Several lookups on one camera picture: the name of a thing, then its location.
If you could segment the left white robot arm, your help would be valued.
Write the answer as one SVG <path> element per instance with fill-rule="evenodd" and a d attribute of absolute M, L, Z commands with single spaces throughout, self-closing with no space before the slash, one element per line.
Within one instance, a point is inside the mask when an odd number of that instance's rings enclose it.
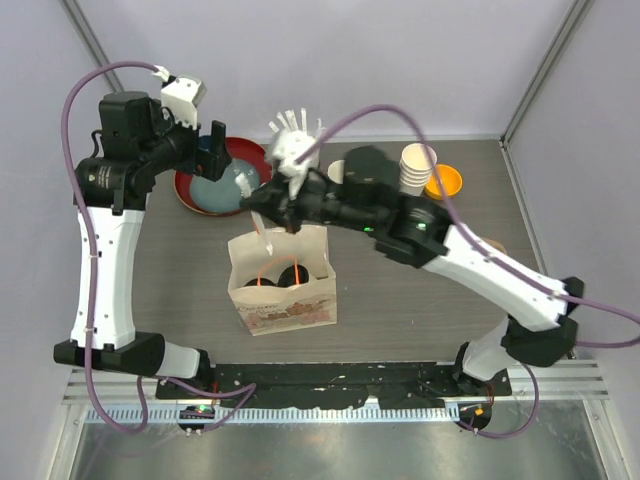
<path fill-rule="evenodd" d="M 83 255 L 78 310 L 53 358 L 86 370 L 175 377 L 187 396 L 200 399 L 213 385 L 207 352 L 141 332 L 132 315 L 135 250 L 157 176 L 176 170 L 218 180 L 231 162 L 221 122 L 211 124 L 212 148 L 199 147 L 202 96 L 194 85 L 165 87 L 158 99 L 127 91 L 100 101 L 94 151 L 74 170 Z"/>

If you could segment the printed paper takeout bag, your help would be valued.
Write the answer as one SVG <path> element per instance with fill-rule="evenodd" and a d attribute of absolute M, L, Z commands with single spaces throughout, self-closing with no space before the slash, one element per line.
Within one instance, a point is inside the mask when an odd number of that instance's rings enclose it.
<path fill-rule="evenodd" d="M 228 242 L 231 274 L 227 291 L 251 335 L 336 324 L 337 281 L 329 261 L 327 228 L 305 225 L 296 234 L 282 228 L 267 232 L 274 247 L 272 256 L 256 232 Z M 277 284 L 281 273 L 294 264 L 308 269 L 308 283 L 289 288 L 245 287 L 253 278 L 268 278 Z"/>

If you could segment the black lid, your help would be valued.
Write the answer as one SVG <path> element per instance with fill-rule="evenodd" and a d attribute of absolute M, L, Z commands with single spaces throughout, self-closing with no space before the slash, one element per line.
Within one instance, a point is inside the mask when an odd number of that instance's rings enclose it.
<path fill-rule="evenodd" d="M 259 287 L 270 286 L 270 287 L 277 287 L 277 284 L 276 284 L 275 282 L 273 282 L 272 280 L 268 279 L 268 278 L 253 278 L 253 279 L 249 280 L 249 281 L 245 284 L 245 287 L 250 287 L 250 286 L 259 286 Z"/>
<path fill-rule="evenodd" d="M 294 264 L 287 267 L 279 276 L 277 286 L 289 288 L 308 283 L 311 276 L 308 269 L 301 264 Z"/>

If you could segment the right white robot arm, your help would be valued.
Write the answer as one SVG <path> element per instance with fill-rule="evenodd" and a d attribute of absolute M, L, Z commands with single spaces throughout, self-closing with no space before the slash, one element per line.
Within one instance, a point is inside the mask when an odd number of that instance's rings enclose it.
<path fill-rule="evenodd" d="M 576 305 L 565 298 L 583 294 L 583 281 L 541 276 L 463 233 L 442 206 L 401 192 L 399 165 L 382 150 L 348 151 L 342 183 L 310 169 L 294 198 L 291 183 L 276 173 L 242 204 L 292 234 L 305 221 L 363 231 L 389 260 L 453 280 L 506 312 L 493 330 L 460 347 L 451 371 L 460 393 L 477 393 L 515 362 L 550 367 L 574 348 Z"/>

